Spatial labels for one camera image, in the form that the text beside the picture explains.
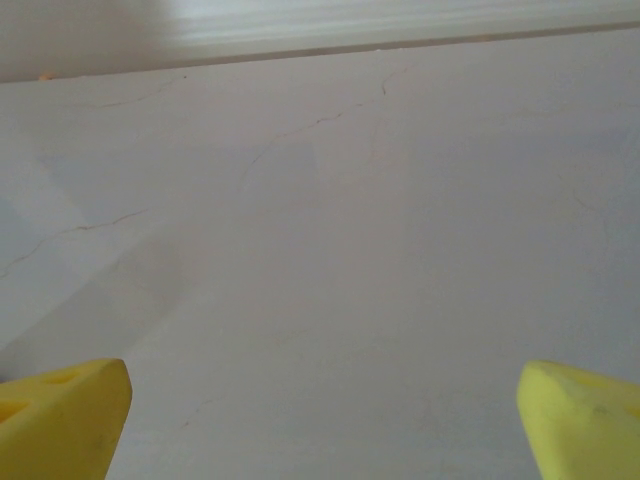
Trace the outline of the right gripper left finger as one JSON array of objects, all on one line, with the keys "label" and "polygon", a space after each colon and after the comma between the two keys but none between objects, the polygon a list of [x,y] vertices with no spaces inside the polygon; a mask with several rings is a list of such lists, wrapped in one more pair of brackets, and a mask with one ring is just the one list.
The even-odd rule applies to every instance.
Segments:
[{"label": "right gripper left finger", "polygon": [[1,477],[104,479],[132,396],[118,358],[3,382]]}]

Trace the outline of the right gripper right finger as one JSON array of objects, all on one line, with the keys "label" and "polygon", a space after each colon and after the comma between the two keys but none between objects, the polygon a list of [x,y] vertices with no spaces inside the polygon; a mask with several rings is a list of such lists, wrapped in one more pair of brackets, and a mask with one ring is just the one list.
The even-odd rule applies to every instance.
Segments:
[{"label": "right gripper right finger", "polygon": [[517,407],[543,479],[639,478],[639,386],[550,361],[521,373]]}]

